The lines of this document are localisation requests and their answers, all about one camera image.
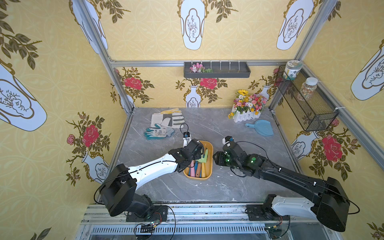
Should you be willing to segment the purple rake pink handle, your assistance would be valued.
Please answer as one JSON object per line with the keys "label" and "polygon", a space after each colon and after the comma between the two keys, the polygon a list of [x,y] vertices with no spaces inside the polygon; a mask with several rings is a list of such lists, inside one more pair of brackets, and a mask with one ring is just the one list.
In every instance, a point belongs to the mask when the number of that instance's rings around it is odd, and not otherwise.
{"label": "purple rake pink handle", "polygon": [[191,165],[190,165],[190,173],[189,173],[189,176],[190,177],[195,177],[195,175],[196,175],[196,171],[195,171],[195,165],[196,165],[196,162],[195,162],[195,160],[193,160],[192,162],[191,162]]}

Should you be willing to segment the green rake brown handle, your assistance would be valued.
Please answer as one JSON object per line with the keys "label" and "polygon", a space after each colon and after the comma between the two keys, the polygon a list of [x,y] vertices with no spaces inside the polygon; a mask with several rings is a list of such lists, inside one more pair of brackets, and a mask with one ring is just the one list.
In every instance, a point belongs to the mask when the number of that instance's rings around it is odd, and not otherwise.
{"label": "green rake brown handle", "polygon": [[199,160],[197,160],[198,168],[197,168],[196,178],[201,178],[202,163],[206,163],[207,162],[208,154],[209,154],[209,150],[206,149],[205,152],[203,153],[202,157]]}

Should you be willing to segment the yellow plastic storage tray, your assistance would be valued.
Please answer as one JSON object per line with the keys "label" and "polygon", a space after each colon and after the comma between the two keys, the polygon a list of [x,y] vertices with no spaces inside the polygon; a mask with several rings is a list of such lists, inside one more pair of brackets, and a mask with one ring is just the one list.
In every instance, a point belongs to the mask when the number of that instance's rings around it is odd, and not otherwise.
{"label": "yellow plastic storage tray", "polygon": [[196,177],[190,177],[189,176],[189,173],[190,173],[190,168],[186,168],[183,173],[184,175],[191,179],[191,180],[199,180],[199,181],[205,181],[207,179],[209,179],[212,175],[212,172],[213,172],[213,165],[214,165],[214,160],[213,160],[213,145],[210,143],[210,142],[207,142],[207,141],[201,141],[201,143],[204,145],[204,148],[205,150],[208,149],[209,150],[209,154],[208,154],[208,159],[207,159],[207,162],[206,162],[206,177],[205,178],[196,178]]}

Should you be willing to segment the teal rake yellow handle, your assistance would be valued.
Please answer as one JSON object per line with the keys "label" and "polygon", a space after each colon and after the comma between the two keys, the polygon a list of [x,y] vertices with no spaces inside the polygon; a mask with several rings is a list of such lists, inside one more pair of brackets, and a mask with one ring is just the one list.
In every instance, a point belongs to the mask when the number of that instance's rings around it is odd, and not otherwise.
{"label": "teal rake yellow handle", "polygon": [[196,177],[196,174],[197,174],[197,168],[198,168],[198,162],[195,161],[195,166],[194,166],[194,170],[195,170],[195,177]]}

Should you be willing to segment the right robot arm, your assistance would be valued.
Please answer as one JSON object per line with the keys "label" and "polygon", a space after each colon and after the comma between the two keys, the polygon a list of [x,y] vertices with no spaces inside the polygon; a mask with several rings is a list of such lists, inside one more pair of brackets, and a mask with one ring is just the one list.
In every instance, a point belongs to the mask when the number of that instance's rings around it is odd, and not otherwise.
{"label": "right robot arm", "polygon": [[222,151],[213,155],[216,165],[240,170],[246,177],[255,177],[283,186],[310,200],[315,218],[337,232],[345,232],[351,201],[340,182],[308,177],[284,168],[257,154],[247,154],[234,141],[226,142]]}

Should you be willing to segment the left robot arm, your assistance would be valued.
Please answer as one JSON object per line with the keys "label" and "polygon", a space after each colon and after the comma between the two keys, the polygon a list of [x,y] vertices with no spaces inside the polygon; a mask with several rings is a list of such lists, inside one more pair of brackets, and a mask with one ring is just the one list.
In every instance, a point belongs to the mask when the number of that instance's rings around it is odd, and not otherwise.
{"label": "left robot arm", "polygon": [[184,171],[192,161],[200,159],[203,152],[204,145],[193,139],[185,147],[172,149],[144,165],[130,168],[117,165],[99,188],[102,204],[111,217],[127,211],[148,219],[156,211],[154,204],[147,195],[136,194],[136,190],[163,175]]}

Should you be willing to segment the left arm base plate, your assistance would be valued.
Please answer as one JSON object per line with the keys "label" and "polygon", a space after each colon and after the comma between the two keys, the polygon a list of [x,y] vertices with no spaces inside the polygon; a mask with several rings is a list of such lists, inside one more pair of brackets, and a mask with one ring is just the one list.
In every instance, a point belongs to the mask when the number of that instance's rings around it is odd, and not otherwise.
{"label": "left arm base plate", "polygon": [[129,208],[126,222],[137,222],[137,223],[149,223],[155,220],[164,222],[168,217],[168,207],[164,205],[155,205],[152,207],[144,208]]}

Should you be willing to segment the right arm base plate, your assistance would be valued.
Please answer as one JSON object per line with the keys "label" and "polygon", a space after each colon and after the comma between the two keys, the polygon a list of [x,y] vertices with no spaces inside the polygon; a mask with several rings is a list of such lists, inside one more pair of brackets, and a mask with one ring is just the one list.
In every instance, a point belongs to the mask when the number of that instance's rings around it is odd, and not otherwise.
{"label": "right arm base plate", "polygon": [[264,205],[246,205],[245,214],[250,221],[288,221],[289,216],[280,216]]}

